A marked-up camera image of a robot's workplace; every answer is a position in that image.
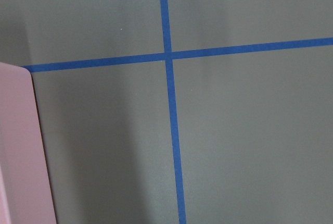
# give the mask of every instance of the gray square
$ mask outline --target gray square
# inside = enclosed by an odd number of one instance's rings
[[[177,223],[164,62],[33,78],[58,223]]]
[[[332,51],[174,62],[188,223],[333,223]]]
[[[11,48],[0,49],[7,63],[163,52],[159,0],[0,0],[0,5],[0,28],[6,30],[0,46]]]
[[[174,51],[332,37],[333,0],[169,0]]]

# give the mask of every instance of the pink object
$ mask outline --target pink object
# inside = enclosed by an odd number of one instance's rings
[[[0,223],[56,224],[30,73],[0,63]]]

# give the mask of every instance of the vertical blue line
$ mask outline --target vertical blue line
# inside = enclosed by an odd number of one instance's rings
[[[178,120],[177,120],[176,91],[175,91],[175,81],[173,73],[173,63],[171,57],[172,47],[171,47],[168,0],[160,0],[160,3],[161,3],[164,52],[170,53],[165,58],[165,71],[166,71],[166,83],[168,87],[173,164],[175,169],[176,194],[177,194],[177,204],[178,204],[178,218],[180,224],[186,224],[181,148],[179,143]]]

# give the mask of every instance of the blue tape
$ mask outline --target blue tape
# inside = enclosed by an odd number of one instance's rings
[[[333,45],[333,38],[308,39],[288,42],[261,43],[231,47],[207,48],[193,51],[172,52],[172,59],[194,58],[204,56],[218,56],[260,51],[275,51],[278,49],[306,48]]]
[[[164,52],[169,53],[172,51],[172,48],[171,48],[168,0],[160,0],[160,4],[161,4]]]
[[[168,86],[170,126],[171,126],[173,163],[174,163],[175,179],[176,179],[178,217],[179,217],[180,224],[186,224],[181,148],[180,148],[180,143],[179,143],[176,92],[175,92],[175,81],[174,81],[174,74],[173,74],[172,59],[169,58],[169,59],[165,60],[165,70],[167,73],[166,82],[167,82],[167,86]]]
[[[102,59],[81,60],[81,61],[66,61],[63,63],[51,63],[51,64],[35,64],[22,66],[30,72],[43,72],[53,70],[64,69],[80,69],[91,68],[100,66],[111,66],[119,64],[135,64],[146,63],[148,61],[162,61],[165,60],[165,53],[136,55],[136,56],[123,56],[123,57],[109,57]]]

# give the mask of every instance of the gray floor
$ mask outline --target gray floor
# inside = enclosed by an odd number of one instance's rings
[[[174,51],[332,37],[333,0],[169,0]],[[0,0],[0,61],[163,52],[159,0]],[[174,61],[187,223],[333,222],[332,47]],[[59,224],[177,223],[164,62],[34,73]]]

